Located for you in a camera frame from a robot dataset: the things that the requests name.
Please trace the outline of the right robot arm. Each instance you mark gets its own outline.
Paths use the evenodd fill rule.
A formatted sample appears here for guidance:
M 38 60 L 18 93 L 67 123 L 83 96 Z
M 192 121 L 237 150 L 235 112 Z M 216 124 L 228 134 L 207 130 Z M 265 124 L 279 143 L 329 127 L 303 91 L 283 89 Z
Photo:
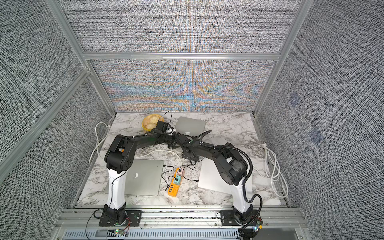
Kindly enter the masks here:
M 194 137 L 173 133 L 173 145 L 182 149 L 183 158 L 196 162 L 200 157 L 212 160 L 222 180 L 230 186 L 233 196 L 234 218 L 243 227 L 249 226 L 260 214 L 263 199 L 254 194 L 247 196 L 246 183 L 252 176 L 253 163 L 250 157 L 231 143 L 214 145 L 203 141 L 211 131 Z

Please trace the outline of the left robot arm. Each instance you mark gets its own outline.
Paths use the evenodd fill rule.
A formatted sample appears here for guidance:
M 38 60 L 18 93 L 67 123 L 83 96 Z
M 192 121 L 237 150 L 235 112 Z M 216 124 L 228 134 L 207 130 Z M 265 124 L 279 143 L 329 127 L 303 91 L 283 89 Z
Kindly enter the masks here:
M 104 205 L 100 223 L 121 226 L 125 224 L 126 173 L 133 165 L 138 149 L 156 145 L 170 145 L 174 141 L 174 128 L 160 121 L 149 132 L 136 136 L 116 135 L 105 155 L 105 163 L 109 172 L 108 200 Z

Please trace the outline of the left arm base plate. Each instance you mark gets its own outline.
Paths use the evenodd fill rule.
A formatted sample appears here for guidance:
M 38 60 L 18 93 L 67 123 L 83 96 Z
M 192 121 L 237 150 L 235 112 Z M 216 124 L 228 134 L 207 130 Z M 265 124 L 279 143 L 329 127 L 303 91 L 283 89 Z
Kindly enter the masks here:
M 138 227 L 142 219 L 141 210 L 126 210 L 126 205 L 119 209 L 112 209 L 104 205 L 104 209 L 99 221 L 99 227 Z

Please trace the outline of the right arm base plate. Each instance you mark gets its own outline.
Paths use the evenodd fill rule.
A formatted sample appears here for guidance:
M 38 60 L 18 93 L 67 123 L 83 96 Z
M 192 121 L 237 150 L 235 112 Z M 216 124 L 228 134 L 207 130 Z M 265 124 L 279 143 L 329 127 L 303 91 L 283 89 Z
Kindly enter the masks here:
M 245 213 L 240 213 L 234 209 L 220 210 L 219 219 L 223 226 L 245 226 L 250 222 L 250 226 L 262 225 L 263 220 L 260 214 L 256 217 L 258 210 L 248 210 Z

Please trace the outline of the teal charger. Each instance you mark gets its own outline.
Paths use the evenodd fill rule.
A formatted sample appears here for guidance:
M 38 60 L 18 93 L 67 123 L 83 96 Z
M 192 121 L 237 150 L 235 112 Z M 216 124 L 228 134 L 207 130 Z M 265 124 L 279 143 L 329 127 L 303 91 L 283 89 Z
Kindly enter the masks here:
M 174 184 L 180 185 L 181 180 L 182 180 L 182 177 L 180 175 L 176 175 L 176 177 L 174 178 Z

